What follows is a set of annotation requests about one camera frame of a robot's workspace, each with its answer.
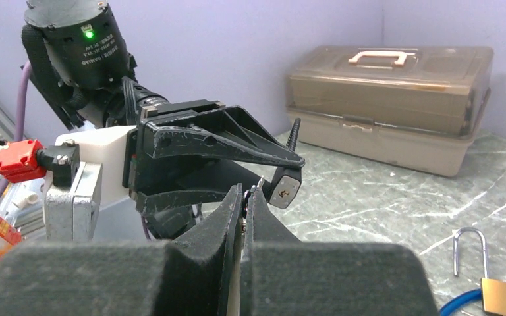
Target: table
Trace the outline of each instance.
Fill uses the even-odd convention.
[[[505,139],[480,132],[454,178],[306,144],[296,152],[306,159],[302,188],[290,207],[271,210],[301,240],[402,244],[422,261],[439,307],[480,285],[482,254],[473,233],[461,237],[460,277],[453,276],[453,231],[474,226],[488,241],[490,277],[506,280]],[[247,167],[266,178],[273,172]],[[476,303],[458,315],[484,315],[480,310]]]

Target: red plastic plug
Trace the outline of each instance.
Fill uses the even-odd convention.
[[[39,149],[43,145],[37,140],[9,143],[8,148],[0,151],[0,175],[12,183],[43,178],[47,170],[36,160]]]

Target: lavender wall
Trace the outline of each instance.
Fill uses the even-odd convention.
[[[492,96],[482,127],[506,137],[506,0],[383,0],[385,45],[488,45]]]
[[[271,132],[289,127],[284,77],[322,44],[379,45],[382,0],[110,1],[137,76],[171,101],[218,99],[246,107]],[[14,113],[24,0],[0,1],[0,102]],[[26,128],[47,144],[65,132],[33,89]]]

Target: toolbox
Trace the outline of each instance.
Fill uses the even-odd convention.
[[[319,47],[289,76],[299,140],[455,176],[490,95],[489,47]]]

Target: beige handle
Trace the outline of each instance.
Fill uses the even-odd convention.
[[[408,53],[404,51],[361,51],[356,56],[350,58],[348,63],[357,65],[362,57],[394,57],[397,60],[393,63],[395,66],[404,66],[408,58]]]

